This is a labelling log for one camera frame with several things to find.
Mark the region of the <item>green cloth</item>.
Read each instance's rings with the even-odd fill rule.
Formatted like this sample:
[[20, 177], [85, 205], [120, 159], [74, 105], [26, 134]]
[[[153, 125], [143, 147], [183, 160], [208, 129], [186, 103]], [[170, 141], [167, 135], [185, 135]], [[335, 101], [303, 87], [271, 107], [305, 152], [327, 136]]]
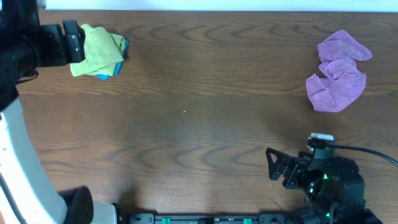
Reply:
[[92, 27], [83, 24], [85, 31], [85, 59], [80, 63], [71, 63], [70, 70], [74, 77], [81, 75], [105, 74], [113, 76], [115, 65], [123, 62], [124, 57], [116, 49], [114, 40], [104, 27]]
[[116, 49], [122, 55], [123, 50], [124, 50], [124, 48], [126, 46], [124, 37], [121, 36], [121, 35], [112, 34], [112, 33], [110, 33], [110, 36], [114, 40], [114, 43], [116, 45]]

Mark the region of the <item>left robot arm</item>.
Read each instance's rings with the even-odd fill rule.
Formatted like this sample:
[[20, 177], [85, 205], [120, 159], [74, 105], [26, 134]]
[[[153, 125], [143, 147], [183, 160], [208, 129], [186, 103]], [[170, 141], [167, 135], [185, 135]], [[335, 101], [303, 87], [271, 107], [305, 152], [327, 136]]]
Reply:
[[17, 86], [40, 67], [85, 58], [85, 33], [74, 20], [42, 25], [40, 0], [1, 1], [1, 215], [6, 223], [118, 224], [119, 210], [95, 202], [90, 190], [57, 191], [27, 132]]

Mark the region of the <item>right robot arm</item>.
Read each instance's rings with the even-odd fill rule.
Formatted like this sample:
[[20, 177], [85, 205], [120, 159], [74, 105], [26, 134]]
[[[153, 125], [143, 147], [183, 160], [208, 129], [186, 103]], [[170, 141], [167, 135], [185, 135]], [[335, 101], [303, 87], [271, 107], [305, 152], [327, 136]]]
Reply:
[[305, 192], [306, 206], [284, 215], [282, 223], [381, 224], [366, 208], [364, 179], [355, 161], [335, 156], [332, 147], [297, 157], [267, 148], [270, 180]]

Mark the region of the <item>folded green cloth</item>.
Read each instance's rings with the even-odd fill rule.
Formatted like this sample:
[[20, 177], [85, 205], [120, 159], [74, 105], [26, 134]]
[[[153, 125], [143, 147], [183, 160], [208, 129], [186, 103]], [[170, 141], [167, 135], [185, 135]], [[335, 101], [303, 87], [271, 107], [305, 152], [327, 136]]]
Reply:
[[124, 50], [124, 48], [126, 46], [124, 37], [121, 36], [121, 35], [112, 34], [112, 33], [110, 33], [110, 36], [114, 40], [114, 43], [116, 45], [116, 49], [122, 55], [123, 50]]

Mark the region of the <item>folded blue cloth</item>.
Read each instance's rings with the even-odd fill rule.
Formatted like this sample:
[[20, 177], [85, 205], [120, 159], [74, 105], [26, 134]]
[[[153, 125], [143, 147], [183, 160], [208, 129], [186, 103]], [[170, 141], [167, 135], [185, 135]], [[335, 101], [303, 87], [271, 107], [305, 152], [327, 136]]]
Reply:
[[[127, 49], [128, 47], [129, 47], [129, 42], [128, 42], [128, 40], [124, 40], [124, 48], [123, 48], [123, 51], [121, 52], [121, 56], [122, 56], [122, 57], [124, 57], [125, 52], [126, 52], [126, 49]], [[119, 75], [119, 72], [120, 72], [120, 70], [121, 70], [121, 68], [122, 68], [122, 65], [123, 65], [122, 62], [118, 62], [118, 63], [115, 65], [113, 77]], [[98, 77], [98, 78], [100, 78], [100, 79], [102, 79], [102, 80], [108, 80], [109, 77], [111, 77], [110, 75], [105, 75], [105, 74], [96, 74], [95, 76]]]

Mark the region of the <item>crumpled purple cloth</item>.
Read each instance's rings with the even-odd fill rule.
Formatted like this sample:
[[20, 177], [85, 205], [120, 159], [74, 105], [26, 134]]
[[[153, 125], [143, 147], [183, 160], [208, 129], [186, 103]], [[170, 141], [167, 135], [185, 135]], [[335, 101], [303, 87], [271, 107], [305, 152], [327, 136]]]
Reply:
[[306, 79], [307, 96], [318, 112], [337, 113], [357, 100], [366, 86], [366, 74], [356, 63], [373, 54], [345, 30], [338, 30], [317, 45], [319, 69]]

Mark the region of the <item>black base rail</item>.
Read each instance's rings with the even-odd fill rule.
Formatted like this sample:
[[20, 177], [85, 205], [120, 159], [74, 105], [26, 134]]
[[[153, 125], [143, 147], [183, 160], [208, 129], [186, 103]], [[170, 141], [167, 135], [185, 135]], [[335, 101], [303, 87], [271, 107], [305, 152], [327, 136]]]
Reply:
[[276, 224], [284, 223], [286, 215], [281, 213], [253, 214], [163, 214], [135, 213], [126, 215], [122, 223], [127, 224]]

